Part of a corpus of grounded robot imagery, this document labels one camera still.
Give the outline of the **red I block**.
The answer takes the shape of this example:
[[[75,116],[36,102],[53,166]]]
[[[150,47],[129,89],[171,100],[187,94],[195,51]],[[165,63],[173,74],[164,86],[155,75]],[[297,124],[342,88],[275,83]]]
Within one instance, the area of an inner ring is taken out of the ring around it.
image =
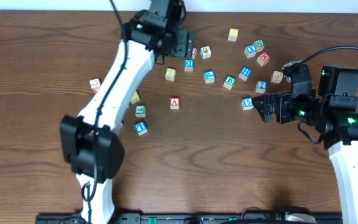
[[[196,57],[196,54],[197,54],[197,48],[196,47],[193,47],[193,49],[192,49],[192,54],[191,54],[191,58],[192,59],[195,59],[195,57]]]

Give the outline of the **blue 2 block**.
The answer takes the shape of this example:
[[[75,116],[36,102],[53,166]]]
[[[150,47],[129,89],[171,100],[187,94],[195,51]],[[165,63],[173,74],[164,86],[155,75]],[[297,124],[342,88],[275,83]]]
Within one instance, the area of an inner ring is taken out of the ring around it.
[[[267,82],[263,81],[263,80],[259,80],[256,84],[255,92],[256,93],[265,93],[266,89],[267,89]]]

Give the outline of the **red A block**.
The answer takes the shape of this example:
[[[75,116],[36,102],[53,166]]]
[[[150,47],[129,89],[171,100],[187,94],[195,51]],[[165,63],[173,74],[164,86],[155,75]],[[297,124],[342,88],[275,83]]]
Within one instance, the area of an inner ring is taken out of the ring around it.
[[[179,97],[171,97],[170,98],[170,109],[171,110],[179,110],[180,109],[180,98]]]

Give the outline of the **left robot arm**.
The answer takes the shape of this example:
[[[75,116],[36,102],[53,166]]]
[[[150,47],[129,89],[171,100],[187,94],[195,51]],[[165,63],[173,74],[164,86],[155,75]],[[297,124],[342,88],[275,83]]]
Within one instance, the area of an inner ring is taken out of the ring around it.
[[[63,158],[81,187],[82,223],[109,223],[114,214],[112,180],[124,160],[121,122],[143,78],[159,57],[191,58],[195,35],[179,26],[186,18],[180,0],[154,0],[129,22],[119,22],[121,41],[108,74],[75,117],[60,122]]]

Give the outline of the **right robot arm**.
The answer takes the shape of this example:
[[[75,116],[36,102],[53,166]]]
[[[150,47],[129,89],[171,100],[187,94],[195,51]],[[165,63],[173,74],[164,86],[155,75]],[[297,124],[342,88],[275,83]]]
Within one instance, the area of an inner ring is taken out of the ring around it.
[[[311,86],[307,65],[296,63],[283,68],[291,89],[254,97],[252,104],[263,122],[276,116],[280,124],[298,122],[319,133],[313,144],[323,144],[333,164],[344,223],[358,223],[358,70],[325,65],[319,87]]]

